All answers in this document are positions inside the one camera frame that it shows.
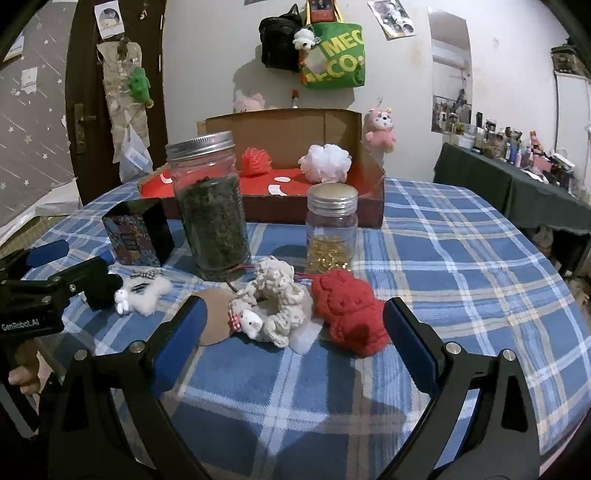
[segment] door handle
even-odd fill
[[[74,133],[76,134],[76,153],[86,151],[84,123],[96,120],[96,115],[84,115],[84,103],[74,104]]]

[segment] white fluffy hair clip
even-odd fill
[[[123,287],[115,292],[115,306],[119,315],[138,312],[149,317],[156,311],[160,297],[170,293],[173,285],[170,280],[156,276],[153,280],[126,278]]]

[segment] photo on wall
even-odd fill
[[[416,35],[413,21],[398,0],[379,0],[368,2],[375,18],[390,39]]]
[[[117,0],[95,5],[95,17],[103,40],[125,32]]]

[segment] glass jar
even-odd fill
[[[357,243],[357,190],[344,183],[308,189],[306,273],[351,269]]]
[[[204,280],[225,281],[250,260],[232,132],[167,145],[174,196]]]

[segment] hanging fabric organizer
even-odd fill
[[[103,86],[115,147],[113,163],[119,163],[121,160],[121,146],[128,125],[133,127],[146,148],[150,146],[145,106],[133,98],[128,83],[133,71],[142,66],[142,50],[139,44],[129,42],[126,45],[126,57],[120,60],[119,46],[120,42],[111,41],[100,43],[96,47],[103,57]]]

